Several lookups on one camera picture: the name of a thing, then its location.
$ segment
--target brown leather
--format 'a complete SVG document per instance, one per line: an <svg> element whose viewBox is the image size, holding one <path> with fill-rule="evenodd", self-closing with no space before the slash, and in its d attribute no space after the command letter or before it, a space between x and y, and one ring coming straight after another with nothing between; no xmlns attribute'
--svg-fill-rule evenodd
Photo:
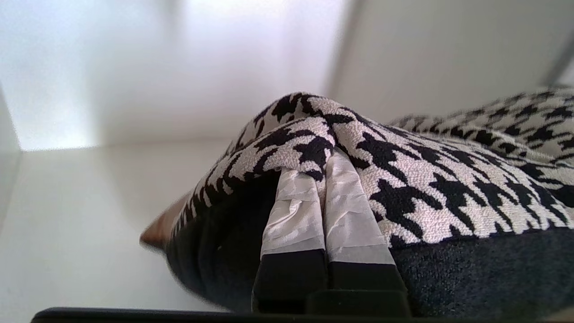
<svg viewBox="0 0 574 323"><path fill-rule="evenodd" d="M139 236L139 241L154 248L163 250L171 238L172 226L189 198L189 193L182 196L160 214Z"/></svg>

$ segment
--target houndstooth cushion cover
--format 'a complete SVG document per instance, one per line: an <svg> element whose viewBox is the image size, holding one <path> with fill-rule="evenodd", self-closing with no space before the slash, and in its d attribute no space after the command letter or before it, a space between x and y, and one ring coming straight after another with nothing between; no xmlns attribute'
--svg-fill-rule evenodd
<svg viewBox="0 0 574 323"><path fill-rule="evenodd" d="M197 184L172 237L267 172L291 168L325 194L339 147L390 248L572 229L573 89L542 89L450 116L379 124L328 98L293 93L242 129Z"/></svg>

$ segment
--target white tape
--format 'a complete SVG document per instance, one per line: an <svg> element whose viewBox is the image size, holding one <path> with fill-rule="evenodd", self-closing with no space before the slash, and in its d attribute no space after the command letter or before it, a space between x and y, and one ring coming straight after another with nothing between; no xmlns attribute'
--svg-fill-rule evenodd
<svg viewBox="0 0 574 323"><path fill-rule="evenodd" d="M325 249L317 185L309 175L283 169L263 231L261 256L314 249Z"/></svg>
<svg viewBox="0 0 574 323"><path fill-rule="evenodd" d="M359 174L335 148L327 161L325 236L330 262L394 264Z"/></svg>

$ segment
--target white shelf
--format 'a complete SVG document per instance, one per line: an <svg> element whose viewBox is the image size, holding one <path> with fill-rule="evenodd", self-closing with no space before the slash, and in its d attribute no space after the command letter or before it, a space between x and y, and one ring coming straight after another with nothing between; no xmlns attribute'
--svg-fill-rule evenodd
<svg viewBox="0 0 574 323"><path fill-rule="evenodd" d="M227 144L24 153L0 232L0 322L52 306L221 310L179 286L138 238Z"/></svg>

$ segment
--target black and white houndstooth pattern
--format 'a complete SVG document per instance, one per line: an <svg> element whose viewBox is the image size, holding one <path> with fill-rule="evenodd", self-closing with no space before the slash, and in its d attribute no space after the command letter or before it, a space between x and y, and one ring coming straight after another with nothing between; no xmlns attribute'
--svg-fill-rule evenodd
<svg viewBox="0 0 574 323"><path fill-rule="evenodd" d="M245 181L282 167L312 176L324 195L336 145L391 247L572 229L573 111L574 90L545 89L381 125L327 98L287 95L250 121L201 179L172 234Z"/></svg>

